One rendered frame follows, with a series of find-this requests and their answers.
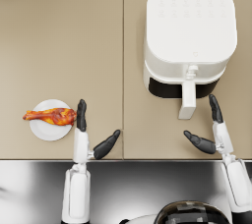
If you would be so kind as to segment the roasted chicken drumstick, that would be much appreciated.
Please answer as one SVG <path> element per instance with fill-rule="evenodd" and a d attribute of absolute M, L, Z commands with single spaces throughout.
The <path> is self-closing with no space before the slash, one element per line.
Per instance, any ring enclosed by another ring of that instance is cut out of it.
<path fill-rule="evenodd" d="M 51 125 L 66 126 L 74 125 L 77 117 L 77 112 L 73 109 L 68 108 L 52 108 L 43 111 L 28 111 L 23 119 L 30 120 L 41 120 Z"/>

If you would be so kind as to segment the white air fryer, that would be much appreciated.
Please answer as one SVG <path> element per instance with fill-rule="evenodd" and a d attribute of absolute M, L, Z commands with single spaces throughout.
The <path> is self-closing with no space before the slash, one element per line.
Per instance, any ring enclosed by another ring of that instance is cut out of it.
<path fill-rule="evenodd" d="M 148 0 L 145 86 L 162 98 L 180 98 L 193 81 L 209 95 L 237 45 L 233 0 Z"/>

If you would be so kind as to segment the white round plate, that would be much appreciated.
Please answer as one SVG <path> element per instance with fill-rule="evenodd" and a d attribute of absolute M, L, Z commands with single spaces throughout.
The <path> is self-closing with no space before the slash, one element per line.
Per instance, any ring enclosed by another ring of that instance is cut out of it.
<path fill-rule="evenodd" d="M 69 106 L 58 99 L 47 99 L 35 106 L 33 111 L 44 111 L 52 108 L 69 108 Z M 51 125 L 41 120 L 30 121 L 31 131 L 41 140 L 54 141 L 64 138 L 71 130 L 71 125 Z"/>

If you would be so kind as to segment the dark round robot body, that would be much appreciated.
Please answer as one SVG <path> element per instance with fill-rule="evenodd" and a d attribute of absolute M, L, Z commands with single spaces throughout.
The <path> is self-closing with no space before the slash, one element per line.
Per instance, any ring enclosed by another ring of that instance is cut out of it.
<path fill-rule="evenodd" d="M 119 224 L 230 224 L 225 215 L 207 203 L 182 200 L 167 204 L 158 214 L 123 219 Z"/>

